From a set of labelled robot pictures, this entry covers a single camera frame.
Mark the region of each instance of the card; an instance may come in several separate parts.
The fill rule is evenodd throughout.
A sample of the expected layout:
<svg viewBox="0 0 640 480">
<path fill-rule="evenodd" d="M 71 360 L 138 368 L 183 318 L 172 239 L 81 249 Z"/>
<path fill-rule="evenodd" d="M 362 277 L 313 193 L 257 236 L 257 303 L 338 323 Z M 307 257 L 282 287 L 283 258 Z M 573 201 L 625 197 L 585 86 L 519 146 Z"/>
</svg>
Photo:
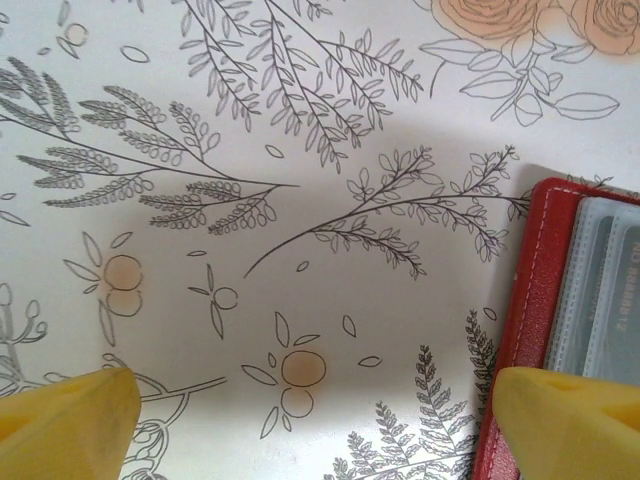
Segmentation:
<svg viewBox="0 0 640 480">
<path fill-rule="evenodd" d="M 640 209 L 616 213 L 583 374 L 640 385 Z"/>
<path fill-rule="evenodd" d="M 595 317 L 609 234 L 626 204 L 604 198 L 580 202 L 545 368 L 582 375 Z"/>
</svg>

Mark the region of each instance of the orange colored circle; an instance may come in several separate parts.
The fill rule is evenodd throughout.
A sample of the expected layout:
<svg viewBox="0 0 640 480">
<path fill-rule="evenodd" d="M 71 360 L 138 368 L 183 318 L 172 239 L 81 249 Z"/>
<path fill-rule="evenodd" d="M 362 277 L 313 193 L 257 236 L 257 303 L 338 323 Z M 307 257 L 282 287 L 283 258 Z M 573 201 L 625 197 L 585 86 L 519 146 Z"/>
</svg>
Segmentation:
<svg viewBox="0 0 640 480">
<path fill-rule="evenodd" d="M 327 364 L 314 352 L 296 350 L 282 361 L 282 378 L 294 387 L 310 387 L 327 374 Z"/>
<path fill-rule="evenodd" d="M 114 315 L 133 317 L 142 308 L 140 292 L 111 290 L 107 295 L 107 306 Z"/>
<path fill-rule="evenodd" d="M 135 290 L 142 283 L 140 262 L 128 255 L 111 258 L 104 268 L 105 281 L 116 290 Z"/>
</svg>

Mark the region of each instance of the paper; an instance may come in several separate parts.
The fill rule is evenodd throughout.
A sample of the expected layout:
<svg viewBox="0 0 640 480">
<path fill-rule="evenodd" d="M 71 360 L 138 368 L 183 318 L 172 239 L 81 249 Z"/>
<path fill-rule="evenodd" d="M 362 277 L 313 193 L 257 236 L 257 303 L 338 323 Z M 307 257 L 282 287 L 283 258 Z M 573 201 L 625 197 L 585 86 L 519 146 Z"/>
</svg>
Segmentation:
<svg viewBox="0 0 640 480">
<path fill-rule="evenodd" d="M 133 368 L 127 480 L 467 478 L 530 188 L 640 183 L 638 5 L 476 7 L 0 2 L 0 395 Z"/>
</svg>

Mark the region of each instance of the red leather case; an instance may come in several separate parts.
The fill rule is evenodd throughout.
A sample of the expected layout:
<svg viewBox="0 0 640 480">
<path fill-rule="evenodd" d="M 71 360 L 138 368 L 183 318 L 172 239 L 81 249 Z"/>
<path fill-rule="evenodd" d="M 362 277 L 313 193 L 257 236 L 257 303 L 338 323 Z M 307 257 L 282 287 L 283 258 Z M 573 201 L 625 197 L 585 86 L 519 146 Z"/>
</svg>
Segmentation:
<svg viewBox="0 0 640 480">
<path fill-rule="evenodd" d="M 495 374 L 511 366 L 542 368 L 580 200 L 637 200 L 549 178 L 532 194 Z M 518 469 L 496 424 L 491 397 L 480 430 L 472 480 L 517 480 Z"/>
</svg>

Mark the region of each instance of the peach rose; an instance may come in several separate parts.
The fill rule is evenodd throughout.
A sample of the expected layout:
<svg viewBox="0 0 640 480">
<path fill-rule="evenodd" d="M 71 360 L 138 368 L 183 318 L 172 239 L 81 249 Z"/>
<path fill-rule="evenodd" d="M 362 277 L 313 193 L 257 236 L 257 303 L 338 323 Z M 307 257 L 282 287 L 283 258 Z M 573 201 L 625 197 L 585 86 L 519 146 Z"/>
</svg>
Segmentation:
<svg viewBox="0 0 640 480">
<path fill-rule="evenodd" d="M 550 0 L 433 0 L 436 21 L 451 33 L 485 48 L 533 30 L 538 9 Z"/>
<path fill-rule="evenodd" d="M 640 0 L 560 0 L 572 27 L 597 50 L 640 52 Z"/>
</svg>

